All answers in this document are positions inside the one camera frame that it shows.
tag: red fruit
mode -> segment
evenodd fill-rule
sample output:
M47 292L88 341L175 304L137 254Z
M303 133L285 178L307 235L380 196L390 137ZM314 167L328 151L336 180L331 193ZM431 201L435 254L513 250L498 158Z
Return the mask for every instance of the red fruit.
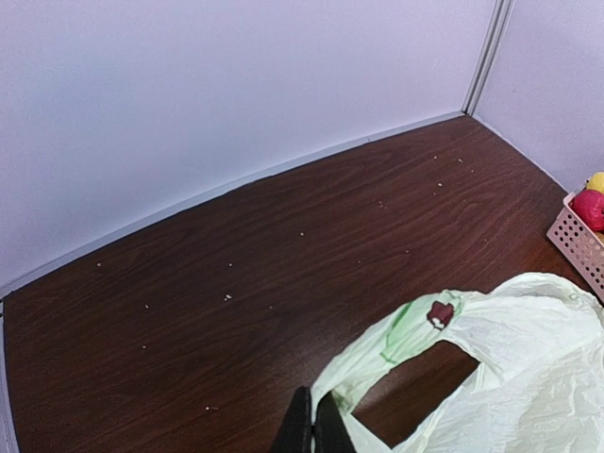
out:
M573 198L571 208L590 229L604 231L604 193L583 191Z

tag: wall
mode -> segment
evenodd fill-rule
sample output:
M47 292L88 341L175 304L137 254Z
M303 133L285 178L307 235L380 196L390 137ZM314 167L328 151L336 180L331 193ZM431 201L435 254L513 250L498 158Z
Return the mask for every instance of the wall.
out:
M478 118L574 190L604 171L604 3L516 1Z
M4 1L0 289L230 181L460 110L493 6Z

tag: wood grain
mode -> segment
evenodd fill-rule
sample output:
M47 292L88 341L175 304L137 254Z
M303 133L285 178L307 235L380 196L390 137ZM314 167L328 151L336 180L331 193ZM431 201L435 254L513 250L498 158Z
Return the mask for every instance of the wood grain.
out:
M525 271L585 288L545 238L563 195L460 118L110 244L6 299L22 452L265 452L294 389L406 301L488 292ZM475 367L437 344L382 380L357 415L394 445Z

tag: yellow ball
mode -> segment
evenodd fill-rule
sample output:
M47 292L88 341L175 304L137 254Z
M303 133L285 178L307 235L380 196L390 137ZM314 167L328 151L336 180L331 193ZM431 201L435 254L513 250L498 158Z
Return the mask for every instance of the yellow ball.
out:
M604 193L604 172L593 175L587 183L586 189Z

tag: pink basket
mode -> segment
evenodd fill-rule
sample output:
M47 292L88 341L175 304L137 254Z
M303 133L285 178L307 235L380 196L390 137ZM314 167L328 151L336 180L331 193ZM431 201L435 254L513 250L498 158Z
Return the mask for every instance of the pink basket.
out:
M604 301L604 244L570 209L574 197L570 193L564 198L564 208L547 231L547 237Z

